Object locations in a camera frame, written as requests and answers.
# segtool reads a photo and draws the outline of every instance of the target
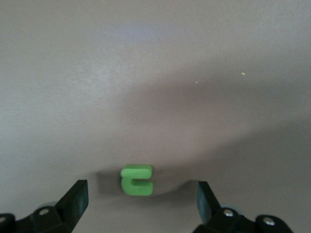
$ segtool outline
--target green foam letter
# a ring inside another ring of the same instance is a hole
[[[151,165],[126,165],[121,172],[123,191],[131,196],[149,196],[154,184],[150,181],[139,181],[151,178]]]

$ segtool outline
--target metal screw head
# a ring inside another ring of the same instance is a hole
[[[274,226],[276,223],[273,221],[272,218],[270,217],[264,217],[263,221],[265,224],[270,225],[270,226]]]
[[[40,210],[39,215],[46,215],[49,212],[49,209]]]
[[[233,212],[229,209],[225,209],[224,210],[224,214],[227,216],[227,217],[233,217]]]

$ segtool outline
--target black plastic mount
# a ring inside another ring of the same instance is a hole
[[[44,206],[26,218],[0,214],[0,233],[71,233],[88,206],[87,181],[79,180],[55,206]]]
[[[293,233],[275,216],[260,215],[252,222],[233,209],[222,208],[207,182],[198,183],[197,206],[203,224],[193,233]]]

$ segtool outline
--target screw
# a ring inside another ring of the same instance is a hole
[[[233,212],[229,209],[225,209],[224,210],[224,214],[227,216],[227,217],[232,217],[233,216]]]
[[[39,215],[45,215],[49,212],[49,209],[43,209],[39,212]]]
[[[270,226],[274,226],[276,224],[270,217],[264,217],[263,221],[265,224]]]

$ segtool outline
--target green block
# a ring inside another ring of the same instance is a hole
[[[150,181],[141,181],[151,178],[151,165],[126,165],[121,172],[121,186],[130,196],[149,196],[152,194],[154,184]]]

